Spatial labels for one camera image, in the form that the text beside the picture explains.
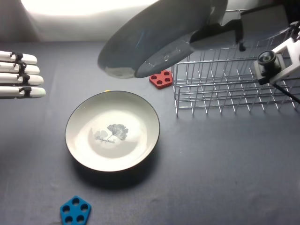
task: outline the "dish rack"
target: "dish rack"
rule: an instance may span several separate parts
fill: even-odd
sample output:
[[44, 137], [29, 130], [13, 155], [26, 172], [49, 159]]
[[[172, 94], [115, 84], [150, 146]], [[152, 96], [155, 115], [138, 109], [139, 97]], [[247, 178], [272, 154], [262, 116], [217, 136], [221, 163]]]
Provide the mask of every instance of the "dish rack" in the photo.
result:
[[[245, 10], [226, 11], [222, 24], [240, 18]], [[239, 46], [195, 52], [184, 61], [172, 66], [173, 91], [176, 115], [179, 110], [191, 110], [194, 115], [197, 109], [208, 114], [211, 109], [220, 113], [231, 108], [235, 113], [241, 107], [249, 112], [253, 108], [266, 111], [270, 105], [280, 110], [290, 105], [295, 110], [299, 104], [275, 89], [269, 83], [260, 85], [255, 77], [253, 62], [266, 50], [272, 50], [292, 36], [288, 30], [284, 34], [262, 40], [257, 43], [245, 43], [246, 51], [240, 52]], [[283, 54], [285, 65], [291, 64], [288, 52]], [[278, 82], [282, 88], [295, 96], [300, 95], [299, 77], [288, 78]]]

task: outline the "hole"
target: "hole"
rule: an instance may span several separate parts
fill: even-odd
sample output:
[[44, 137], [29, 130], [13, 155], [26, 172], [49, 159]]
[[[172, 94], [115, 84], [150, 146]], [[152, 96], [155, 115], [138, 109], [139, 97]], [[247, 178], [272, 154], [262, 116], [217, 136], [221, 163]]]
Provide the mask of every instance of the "hole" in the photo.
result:
[[72, 204], [73, 204], [74, 206], [77, 206], [77, 205], [79, 204], [79, 198], [73, 199], [73, 200], [72, 200]]
[[89, 206], [87, 204], [82, 204], [80, 209], [82, 212], [85, 212], [86, 210], [88, 210]]
[[83, 223], [84, 222], [84, 216], [83, 215], [79, 215], [79, 216], [77, 216], [77, 222], [79, 223], [79, 224], [81, 224], [81, 223]]
[[64, 207], [62, 207], [62, 211], [63, 211], [64, 213], [70, 212], [70, 206], [65, 205]]
[[72, 217], [66, 217], [66, 218], [65, 218], [66, 224], [71, 224], [72, 221], [73, 221], [73, 218], [72, 218]]

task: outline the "blue plastic piece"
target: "blue plastic piece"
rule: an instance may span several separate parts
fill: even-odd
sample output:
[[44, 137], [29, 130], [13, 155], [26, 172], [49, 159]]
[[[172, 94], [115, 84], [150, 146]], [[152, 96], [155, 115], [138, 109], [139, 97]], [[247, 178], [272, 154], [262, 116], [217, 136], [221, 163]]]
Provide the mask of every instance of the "blue plastic piece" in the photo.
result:
[[60, 207], [63, 225], [86, 225], [92, 206], [78, 196], [74, 196]]

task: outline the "gray table surface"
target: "gray table surface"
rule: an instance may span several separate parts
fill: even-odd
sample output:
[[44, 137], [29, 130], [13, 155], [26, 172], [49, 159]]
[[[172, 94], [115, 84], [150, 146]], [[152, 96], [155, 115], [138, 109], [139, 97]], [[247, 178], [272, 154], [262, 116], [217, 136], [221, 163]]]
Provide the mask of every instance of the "gray table surface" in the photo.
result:
[[[41, 99], [1, 100], [0, 224], [60, 224], [74, 195], [92, 205], [89, 225], [300, 224], [300, 115], [232, 110], [180, 112], [173, 90], [148, 79], [117, 80], [97, 67], [103, 43], [0, 44], [33, 54]], [[85, 99], [125, 90], [148, 100], [161, 122], [152, 154], [137, 167], [100, 173], [79, 165], [64, 139]]]

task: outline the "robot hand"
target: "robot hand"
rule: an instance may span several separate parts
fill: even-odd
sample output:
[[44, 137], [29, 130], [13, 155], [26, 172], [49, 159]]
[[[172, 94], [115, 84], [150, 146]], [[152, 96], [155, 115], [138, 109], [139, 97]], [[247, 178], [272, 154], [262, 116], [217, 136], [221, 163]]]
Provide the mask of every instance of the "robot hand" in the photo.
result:
[[44, 83], [33, 55], [0, 51], [0, 98], [40, 98], [43, 88], [32, 87]]

